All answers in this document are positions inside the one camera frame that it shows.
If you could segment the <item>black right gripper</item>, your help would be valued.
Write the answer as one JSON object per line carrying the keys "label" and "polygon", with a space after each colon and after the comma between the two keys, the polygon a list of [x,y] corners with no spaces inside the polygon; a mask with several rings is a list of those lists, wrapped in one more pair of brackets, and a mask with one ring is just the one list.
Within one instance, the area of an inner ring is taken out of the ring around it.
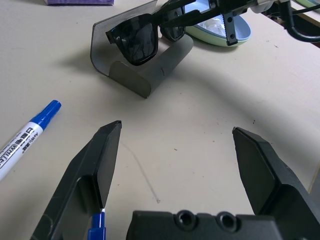
{"label": "black right gripper", "polygon": [[[186,5],[193,2],[195,2],[195,0],[168,0],[159,8],[159,14],[164,15],[171,14],[175,11],[180,12]],[[258,2],[256,0],[217,0],[216,5],[219,10],[228,13],[220,13],[218,9],[209,9],[203,12],[192,10],[162,23],[161,26],[164,28],[188,27],[222,15],[225,26],[226,43],[228,46],[233,46],[238,43],[238,39],[234,24],[234,14],[232,12],[243,12],[244,9],[256,6],[257,4]]]}

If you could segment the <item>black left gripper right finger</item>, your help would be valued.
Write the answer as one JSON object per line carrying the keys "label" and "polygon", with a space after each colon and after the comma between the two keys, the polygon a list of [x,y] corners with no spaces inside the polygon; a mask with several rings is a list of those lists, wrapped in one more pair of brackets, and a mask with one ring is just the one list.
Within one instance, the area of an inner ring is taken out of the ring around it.
{"label": "black left gripper right finger", "polygon": [[254,214],[270,217],[282,240],[318,240],[320,210],[296,174],[261,136],[240,127],[232,135]]}

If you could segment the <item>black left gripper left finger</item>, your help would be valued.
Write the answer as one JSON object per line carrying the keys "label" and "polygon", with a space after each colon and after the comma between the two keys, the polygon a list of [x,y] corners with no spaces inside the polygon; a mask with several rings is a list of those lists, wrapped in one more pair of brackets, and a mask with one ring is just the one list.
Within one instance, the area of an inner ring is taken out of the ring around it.
{"label": "black left gripper left finger", "polygon": [[98,129],[71,160],[32,240],[82,240],[93,215],[106,206],[118,153],[122,122]]}

